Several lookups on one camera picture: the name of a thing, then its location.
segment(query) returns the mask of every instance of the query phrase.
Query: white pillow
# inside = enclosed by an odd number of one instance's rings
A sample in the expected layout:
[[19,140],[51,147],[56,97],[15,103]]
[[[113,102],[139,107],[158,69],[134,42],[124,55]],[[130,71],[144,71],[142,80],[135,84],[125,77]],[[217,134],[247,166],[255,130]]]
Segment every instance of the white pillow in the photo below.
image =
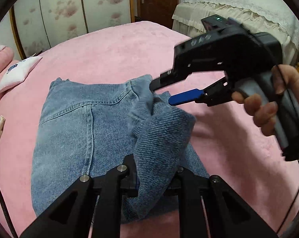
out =
[[0,93],[22,83],[41,59],[41,56],[30,57],[8,68],[0,81]]

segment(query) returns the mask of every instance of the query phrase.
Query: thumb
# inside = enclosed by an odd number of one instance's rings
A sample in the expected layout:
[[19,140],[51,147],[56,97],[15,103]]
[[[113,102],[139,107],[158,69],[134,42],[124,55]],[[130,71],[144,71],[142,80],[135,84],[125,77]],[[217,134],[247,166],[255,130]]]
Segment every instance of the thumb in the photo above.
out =
[[272,68],[273,84],[276,94],[282,94],[286,90],[286,88],[290,88],[299,103],[298,71],[294,67],[289,65],[279,65],[279,69],[277,66],[274,66]]

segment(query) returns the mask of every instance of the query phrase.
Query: finger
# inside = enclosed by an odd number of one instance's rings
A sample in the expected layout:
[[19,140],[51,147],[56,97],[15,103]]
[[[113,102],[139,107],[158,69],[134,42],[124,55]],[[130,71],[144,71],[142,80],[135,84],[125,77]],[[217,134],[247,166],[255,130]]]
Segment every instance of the finger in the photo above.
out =
[[274,116],[273,118],[270,118],[269,121],[264,126],[262,126],[261,128],[262,133],[267,137],[274,135],[275,124],[276,124],[276,117]]
[[243,104],[244,103],[244,97],[239,92],[233,92],[232,99],[234,101],[238,102],[239,104]]
[[260,109],[261,103],[261,96],[259,94],[254,94],[244,100],[244,109],[250,116],[254,116]]
[[262,106],[254,115],[253,121],[257,127],[264,126],[270,118],[277,113],[278,106],[276,102],[268,103]]
[[[282,72],[286,85],[288,85],[288,87],[292,90],[299,103],[299,73],[294,67],[289,65],[279,65],[279,69]],[[273,67],[272,73],[274,88],[276,90],[276,93],[280,94],[280,91],[285,90],[285,86],[284,84],[280,84],[281,82],[283,82],[283,80],[276,66]]]

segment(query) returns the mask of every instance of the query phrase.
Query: bed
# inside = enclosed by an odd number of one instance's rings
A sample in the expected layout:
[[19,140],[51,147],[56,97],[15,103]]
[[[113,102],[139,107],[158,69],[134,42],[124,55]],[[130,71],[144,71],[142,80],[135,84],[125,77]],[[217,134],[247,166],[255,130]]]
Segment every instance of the bed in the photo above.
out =
[[[31,201],[32,154],[43,103],[57,77],[79,83],[123,83],[157,77],[173,65],[174,45],[188,37],[151,22],[89,33],[47,50],[26,80],[0,100],[6,118],[0,140],[0,188],[18,235],[35,220]],[[161,90],[204,88],[223,72],[193,74]],[[299,187],[299,165],[284,162],[274,137],[264,137],[235,102],[181,106],[196,125],[191,143],[210,175],[220,175],[276,231]],[[287,220],[299,210],[299,196]],[[0,222],[8,230],[0,206]],[[178,212],[121,227],[121,237],[179,237]]]
[[282,44],[284,64],[298,62],[299,21],[283,0],[185,0],[175,9],[173,30],[193,38],[205,32],[201,19],[214,14],[272,34]]

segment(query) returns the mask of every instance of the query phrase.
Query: jeans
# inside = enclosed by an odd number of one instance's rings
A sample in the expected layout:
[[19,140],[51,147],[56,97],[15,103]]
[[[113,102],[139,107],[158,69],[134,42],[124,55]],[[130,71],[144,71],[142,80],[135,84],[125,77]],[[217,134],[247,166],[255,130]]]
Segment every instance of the jeans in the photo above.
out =
[[58,78],[50,85],[32,165],[32,204],[40,215],[81,175],[101,176],[134,154],[139,192],[124,198],[122,221],[178,208],[163,197],[178,166],[208,174],[189,144],[195,118],[152,93],[150,75],[123,84],[85,85]]

